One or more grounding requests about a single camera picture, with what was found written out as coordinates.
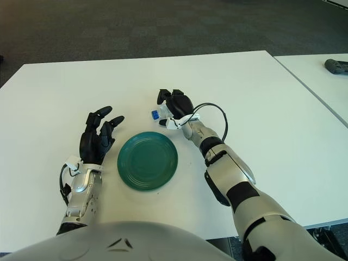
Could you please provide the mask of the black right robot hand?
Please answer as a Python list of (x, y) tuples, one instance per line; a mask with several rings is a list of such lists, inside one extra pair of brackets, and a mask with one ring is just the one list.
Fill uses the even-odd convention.
[(159, 125), (163, 127), (166, 126), (168, 117), (180, 120), (182, 117), (191, 115), (194, 111), (190, 98), (178, 89), (173, 89), (172, 92), (167, 89), (160, 89), (157, 105), (159, 105), (157, 110)]

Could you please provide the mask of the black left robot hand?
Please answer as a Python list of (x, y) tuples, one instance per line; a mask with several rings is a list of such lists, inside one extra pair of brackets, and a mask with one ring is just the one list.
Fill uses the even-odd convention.
[(124, 116), (104, 121), (99, 134), (97, 134), (97, 128), (100, 126), (102, 119), (112, 109), (111, 106), (106, 106), (88, 114), (85, 131), (79, 144), (79, 155), (84, 164), (102, 165), (105, 155), (115, 142), (112, 137), (113, 130), (125, 119)]

